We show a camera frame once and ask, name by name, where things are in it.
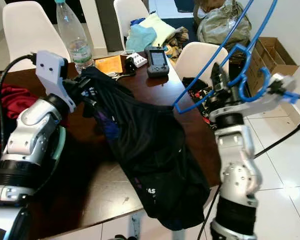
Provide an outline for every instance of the cardboard box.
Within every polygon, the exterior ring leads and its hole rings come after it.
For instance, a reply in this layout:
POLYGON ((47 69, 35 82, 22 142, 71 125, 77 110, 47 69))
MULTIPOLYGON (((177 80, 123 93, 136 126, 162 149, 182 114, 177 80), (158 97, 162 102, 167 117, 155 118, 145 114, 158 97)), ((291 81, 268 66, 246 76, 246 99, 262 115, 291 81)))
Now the cardboard box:
POLYGON ((264 76, 259 72, 267 67, 271 75, 280 73, 292 76, 299 66, 291 58, 276 37, 259 37, 251 54, 250 66, 246 72, 251 95, 255 95, 264 84, 264 76))
POLYGON ((220 8, 225 3, 225 0, 196 0, 195 2, 208 13, 212 9, 220 8))

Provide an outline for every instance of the light blue cloth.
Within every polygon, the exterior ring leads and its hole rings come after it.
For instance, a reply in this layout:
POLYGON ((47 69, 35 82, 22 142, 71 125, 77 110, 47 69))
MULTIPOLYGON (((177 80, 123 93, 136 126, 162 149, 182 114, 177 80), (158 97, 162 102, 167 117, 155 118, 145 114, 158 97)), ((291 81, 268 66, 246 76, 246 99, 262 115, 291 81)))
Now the light blue cloth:
POLYGON ((125 43, 126 50, 134 50, 137 52, 143 52, 145 47, 152 44, 157 38, 156 31, 153 27, 143 27, 139 24, 131 26, 130 36, 125 43))

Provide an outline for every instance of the handheld device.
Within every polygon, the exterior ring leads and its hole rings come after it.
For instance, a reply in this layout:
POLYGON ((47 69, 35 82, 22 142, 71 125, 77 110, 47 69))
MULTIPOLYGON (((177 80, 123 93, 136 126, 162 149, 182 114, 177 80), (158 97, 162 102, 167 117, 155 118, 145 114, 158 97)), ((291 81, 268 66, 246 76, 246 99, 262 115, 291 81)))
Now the handheld device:
POLYGON ((149 78, 165 77, 169 73, 169 66, 165 51, 160 46, 147 46, 144 52, 148 58, 149 67, 146 72, 149 78))

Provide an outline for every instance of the yellow cloth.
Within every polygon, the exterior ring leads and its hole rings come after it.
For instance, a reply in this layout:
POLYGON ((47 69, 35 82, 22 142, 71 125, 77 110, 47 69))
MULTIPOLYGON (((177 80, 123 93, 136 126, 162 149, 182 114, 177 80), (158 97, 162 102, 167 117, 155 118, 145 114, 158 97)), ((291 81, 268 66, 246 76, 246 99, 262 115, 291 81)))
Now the yellow cloth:
POLYGON ((176 30, 174 27, 162 21, 156 13, 149 15, 145 20, 140 22, 139 25, 144 28, 154 28, 156 33, 156 39, 152 43, 154 47, 157 47, 158 44, 162 46, 164 41, 176 30))

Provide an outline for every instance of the black garment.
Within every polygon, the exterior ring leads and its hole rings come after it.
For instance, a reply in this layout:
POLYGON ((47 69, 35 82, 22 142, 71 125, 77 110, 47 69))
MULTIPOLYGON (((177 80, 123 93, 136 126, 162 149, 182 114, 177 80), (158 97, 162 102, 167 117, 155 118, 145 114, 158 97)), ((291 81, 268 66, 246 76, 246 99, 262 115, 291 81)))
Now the black garment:
POLYGON ((174 231, 202 223, 210 189, 173 107, 137 101, 95 67, 82 75, 94 80, 94 116, 148 216, 174 231))

